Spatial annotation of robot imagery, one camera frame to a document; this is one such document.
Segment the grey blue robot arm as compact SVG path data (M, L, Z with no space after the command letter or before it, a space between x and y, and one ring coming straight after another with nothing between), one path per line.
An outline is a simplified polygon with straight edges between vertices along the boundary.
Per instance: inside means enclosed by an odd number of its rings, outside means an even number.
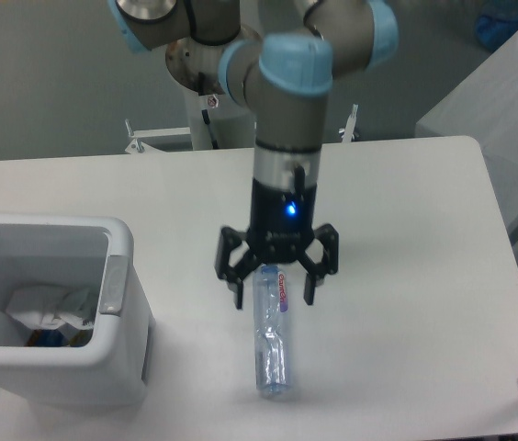
M196 85L209 85L255 117L250 223L220 230L217 277L241 306L245 279L263 264L302 265L304 300L337 272L339 235L313 215L327 103L333 81L389 59L398 21L383 1L300 1L300 29L261 40L242 34L236 1L112 1L109 10L134 51L180 40L219 52L192 55Z

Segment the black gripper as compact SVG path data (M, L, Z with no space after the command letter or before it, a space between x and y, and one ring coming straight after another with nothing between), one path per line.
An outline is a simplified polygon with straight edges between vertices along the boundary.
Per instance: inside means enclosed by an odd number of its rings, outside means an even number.
M253 180L250 225L247 232L230 226L220 229L214 269L233 293L236 309L243 306L244 280L261 264L299 262L306 272L303 299L312 305L316 287L328 275L339 270L339 233L325 223L312 229L317 187L300 193L282 191ZM309 246L317 241L322 246L319 262L308 255ZM248 245L234 265L232 253Z

